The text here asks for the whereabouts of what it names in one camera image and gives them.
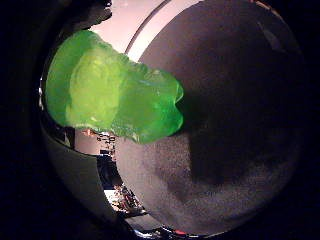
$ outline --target gray curved surface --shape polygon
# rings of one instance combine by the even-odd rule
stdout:
[[[117,215],[104,195],[96,157],[75,152],[59,144],[44,128],[42,134],[50,160],[73,196],[95,216],[115,223]]]
[[[285,186],[301,154],[308,93],[292,33],[255,4],[207,0],[171,21],[140,61],[181,81],[185,123],[147,145],[118,139],[122,180],[172,228],[239,226]]]

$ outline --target dark gray fabric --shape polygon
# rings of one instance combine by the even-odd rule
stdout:
[[[181,81],[185,123],[152,144],[118,139],[124,183],[172,228],[240,225],[284,187],[303,142],[308,93],[289,28],[255,4],[207,0],[172,20],[140,61]]]

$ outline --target green translucent object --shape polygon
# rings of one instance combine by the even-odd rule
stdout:
[[[183,89],[171,74],[130,61],[87,30],[59,47],[45,96],[58,124],[111,131],[139,143],[169,136],[183,123],[175,106]]]

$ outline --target gray textured surface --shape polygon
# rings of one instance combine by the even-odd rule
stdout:
[[[149,214],[126,218],[126,222],[138,231],[151,231],[162,227],[162,224],[151,217]]]
[[[289,28],[255,4],[207,0],[169,23],[140,61],[182,82],[185,124],[148,145],[118,139],[123,181],[172,228],[240,225],[284,187],[299,158],[306,89]]]

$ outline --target black background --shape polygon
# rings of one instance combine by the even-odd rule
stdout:
[[[75,201],[42,150],[38,116],[30,107],[36,101],[36,87],[28,79],[39,76],[37,62],[43,61],[42,53],[59,29],[54,16],[63,21],[77,11],[64,13],[57,2],[0,2],[0,239],[125,239]],[[80,9],[90,2],[71,5]],[[267,2],[286,20],[305,55],[315,103],[312,137],[284,191],[257,217],[216,239],[318,239],[320,234],[320,7],[316,0]]]

